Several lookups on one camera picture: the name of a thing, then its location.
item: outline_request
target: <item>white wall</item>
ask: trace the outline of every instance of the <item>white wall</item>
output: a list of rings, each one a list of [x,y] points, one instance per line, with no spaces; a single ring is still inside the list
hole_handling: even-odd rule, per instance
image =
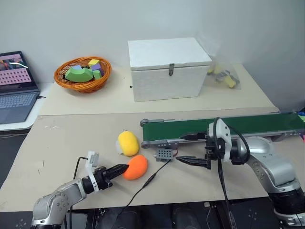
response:
[[[0,21],[0,52],[22,50],[40,82],[80,56],[128,66],[127,40],[203,33],[276,106],[304,106],[304,0],[0,1]]]

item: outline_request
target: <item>white box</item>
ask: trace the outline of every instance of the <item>white box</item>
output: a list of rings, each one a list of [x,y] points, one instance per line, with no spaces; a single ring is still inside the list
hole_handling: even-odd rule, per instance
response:
[[[136,102],[198,96],[212,61],[192,37],[128,41],[128,48]]]

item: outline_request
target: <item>table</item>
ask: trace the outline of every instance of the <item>table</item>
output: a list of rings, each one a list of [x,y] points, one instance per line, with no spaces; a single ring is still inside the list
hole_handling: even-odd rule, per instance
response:
[[[53,83],[38,83],[37,86],[40,90],[40,95],[47,97],[52,85]],[[27,119],[24,122],[0,124],[0,131],[25,130],[31,128],[36,118],[38,117],[39,110],[44,102],[45,102],[45,98],[37,99]]]
[[[225,111],[226,115],[248,115],[248,110]],[[8,178],[0,190],[0,211],[29,211],[41,196],[49,194],[61,184],[72,180],[77,158],[88,150],[100,154],[99,165],[111,167],[127,163],[129,158],[119,155],[115,141],[123,130],[130,130],[142,140],[140,120],[185,119],[216,116],[217,111],[186,111],[166,113],[96,114],[40,116],[23,142]],[[202,156],[202,143],[179,147],[179,155]],[[300,137],[275,143],[276,150],[292,160],[297,176],[304,188],[304,144]],[[75,209],[124,206],[162,162],[156,162],[153,149],[141,149],[149,160],[146,174],[134,181],[117,177],[113,187],[88,195]],[[84,162],[77,176],[86,175]],[[264,197],[264,191],[248,165],[224,164],[224,179],[229,199]],[[212,169],[191,167],[177,160],[160,171],[132,202],[148,205],[174,202],[193,202],[223,199],[217,166]]]
[[[129,87],[130,71],[124,69],[115,69],[105,87],[92,94],[80,94],[52,85],[40,116],[0,190],[0,211],[32,210],[39,197],[72,179],[77,158],[86,156],[88,150],[100,154],[99,165],[111,167],[127,163],[129,158],[116,152],[115,141],[123,130],[131,130],[141,142],[140,121],[143,118],[193,119],[278,112],[244,67],[240,64],[234,67],[240,77],[241,90],[217,88],[208,78],[195,98],[135,103]],[[202,143],[183,145],[179,147],[179,155],[202,156],[203,147]],[[289,138],[276,143],[275,147],[293,161],[303,185],[303,142],[299,138]],[[153,149],[141,149],[139,153],[149,160],[148,171],[143,177],[134,181],[117,177],[112,188],[90,194],[75,209],[126,205],[146,179],[163,165],[153,158]],[[81,162],[78,177],[86,176],[83,166],[84,162]],[[224,164],[224,176],[230,199],[267,195],[247,165]],[[160,171],[132,205],[221,199],[224,196],[215,162],[212,170],[207,170],[175,160]]]

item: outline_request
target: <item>orange wicker basket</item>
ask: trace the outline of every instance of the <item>orange wicker basket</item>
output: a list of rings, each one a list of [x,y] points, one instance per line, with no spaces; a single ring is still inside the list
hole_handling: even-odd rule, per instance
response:
[[[101,67],[104,71],[104,76],[101,79],[98,80],[91,80],[84,83],[75,83],[71,82],[69,80],[65,80],[63,78],[63,75],[65,72],[72,66],[80,64],[81,67],[88,66],[88,63],[91,59],[97,59],[100,60]],[[110,74],[111,74],[111,65],[108,62],[108,60],[103,59],[101,57],[97,56],[88,56],[88,57],[81,57],[74,60],[71,60],[69,62],[64,63],[62,66],[60,66],[55,72],[54,72],[54,80],[55,82],[65,88],[70,88],[79,92],[84,93],[91,93],[99,90],[101,87],[104,86],[106,81],[108,80]]]

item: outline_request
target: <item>orange plush toy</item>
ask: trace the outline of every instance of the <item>orange plush toy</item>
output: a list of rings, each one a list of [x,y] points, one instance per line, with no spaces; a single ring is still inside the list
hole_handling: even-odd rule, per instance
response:
[[[135,180],[143,176],[147,170],[147,159],[143,155],[137,155],[128,162],[128,169],[123,173],[126,180]]]

